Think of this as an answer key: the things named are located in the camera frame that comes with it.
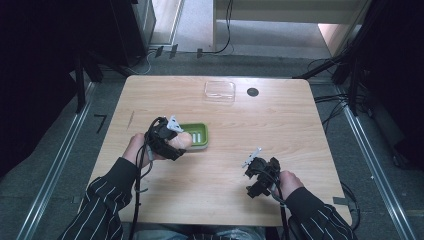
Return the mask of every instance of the black hole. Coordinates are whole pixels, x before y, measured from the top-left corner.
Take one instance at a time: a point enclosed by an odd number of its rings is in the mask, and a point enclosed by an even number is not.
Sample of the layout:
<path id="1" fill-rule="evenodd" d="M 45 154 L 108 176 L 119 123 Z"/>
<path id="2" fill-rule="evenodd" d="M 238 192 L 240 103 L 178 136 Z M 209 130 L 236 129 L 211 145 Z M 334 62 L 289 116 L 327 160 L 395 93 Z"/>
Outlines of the black hole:
<path id="1" fill-rule="evenodd" d="M 259 91 L 256 88 L 249 88 L 249 89 L 247 89 L 247 94 L 251 97 L 256 97 L 256 96 L 258 96 Z"/>

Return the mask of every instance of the wooden table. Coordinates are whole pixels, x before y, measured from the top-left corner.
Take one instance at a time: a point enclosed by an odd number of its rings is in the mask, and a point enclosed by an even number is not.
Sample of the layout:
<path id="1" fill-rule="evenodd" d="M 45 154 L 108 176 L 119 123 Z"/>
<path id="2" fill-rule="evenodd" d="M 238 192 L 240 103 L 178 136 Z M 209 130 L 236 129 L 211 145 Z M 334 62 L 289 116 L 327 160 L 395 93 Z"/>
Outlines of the wooden table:
<path id="1" fill-rule="evenodd" d="M 207 81 L 233 82 L 235 101 L 208 101 Z M 251 87 L 258 96 L 247 94 Z M 158 116 L 173 114 L 180 124 L 205 123 L 209 145 L 175 162 L 154 162 L 142 181 L 149 190 L 141 197 L 141 222 L 280 226 L 279 206 L 271 196 L 247 195 L 246 186 L 256 178 L 243 176 L 241 164 L 256 147 L 262 147 L 259 157 L 276 157 L 324 202 L 344 197 L 309 84 L 299 79 L 131 76 L 91 180 L 112 167 L 134 133 L 147 131 Z M 120 211 L 123 221 L 132 221 L 134 199 Z M 348 208 L 335 207 L 351 223 Z"/>

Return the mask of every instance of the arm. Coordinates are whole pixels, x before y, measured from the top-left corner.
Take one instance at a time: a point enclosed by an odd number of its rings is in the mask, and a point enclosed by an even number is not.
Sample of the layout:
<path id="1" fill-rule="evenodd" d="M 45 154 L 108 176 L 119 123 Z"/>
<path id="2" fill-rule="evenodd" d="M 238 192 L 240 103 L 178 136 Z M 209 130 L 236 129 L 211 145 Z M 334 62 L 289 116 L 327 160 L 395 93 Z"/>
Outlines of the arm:
<path id="1" fill-rule="evenodd" d="M 283 171 L 280 181 L 287 207 L 307 239 L 357 239 L 336 209 L 309 192 L 296 175 Z"/>
<path id="2" fill-rule="evenodd" d="M 80 212 L 58 239 L 121 239 L 123 235 L 118 211 L 131 201 L 131 187 L 137 175 L 137 152 L 144 135 L 136 134 L 121 158 L 103 177 L 87 188 Z M 148 164 L 147 156 L 143 167 Z"/>

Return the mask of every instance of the striped sleeve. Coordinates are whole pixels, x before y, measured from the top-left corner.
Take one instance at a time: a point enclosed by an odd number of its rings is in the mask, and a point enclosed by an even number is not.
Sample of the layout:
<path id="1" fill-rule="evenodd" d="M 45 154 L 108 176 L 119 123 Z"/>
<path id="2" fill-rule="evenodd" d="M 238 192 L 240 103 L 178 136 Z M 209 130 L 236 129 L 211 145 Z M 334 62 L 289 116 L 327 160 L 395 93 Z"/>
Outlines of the striped sleeve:
<path id="1" fill-rule="evenodd" d="M 324 204 L 306 188 L 295 190 L 286 204 L 307 239 L 357 239 L 336 209 Z"/>
<path id="2" fill-rule="evenodd" d="M 118 211 L 131 201 L 134 168 L 120 158 L 108 174 L 91 182 L 78 215 L 58 239 L 121 239 Z"/>

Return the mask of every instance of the motion capture device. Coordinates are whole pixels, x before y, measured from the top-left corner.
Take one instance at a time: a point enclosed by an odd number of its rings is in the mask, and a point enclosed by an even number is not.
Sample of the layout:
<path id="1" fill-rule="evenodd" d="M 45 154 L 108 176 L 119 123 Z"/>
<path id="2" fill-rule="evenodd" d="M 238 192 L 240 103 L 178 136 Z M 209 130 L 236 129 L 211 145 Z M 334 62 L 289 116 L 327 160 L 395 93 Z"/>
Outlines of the motion capture device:
<path id="1" fill-rule="evenodd" d="M 183 131 L 184 129 L 180 127 L 174 115 L 170 117 L 169 121 L 166 117 L 159 117 L 158 124 L 153 126 L 151 131 L 149 131 L 147 145 L 153 152 L 165 157 L 166 159 L 172 159 L 175 161 L 177 158 L 181 157 L 186 150 L 176 149 L 168 145 L 168 141 Z"/>
<path id="2" fill-rule="evenodd" d="M 276 158 L 271 158 L 269 162 L 263 158 L 256 157 L 261 148 L 257 148 L 249 158 L 243 163 L 242 167 L 248 166 L 245 175 L 250 179 L 258 175 L 257 181 L 252 186 L 247 186 L 247 195 L 251 198 L 264 194 L 269 196 L 270 190 L 274 184 L 279 183 L 280 163 Z"/>

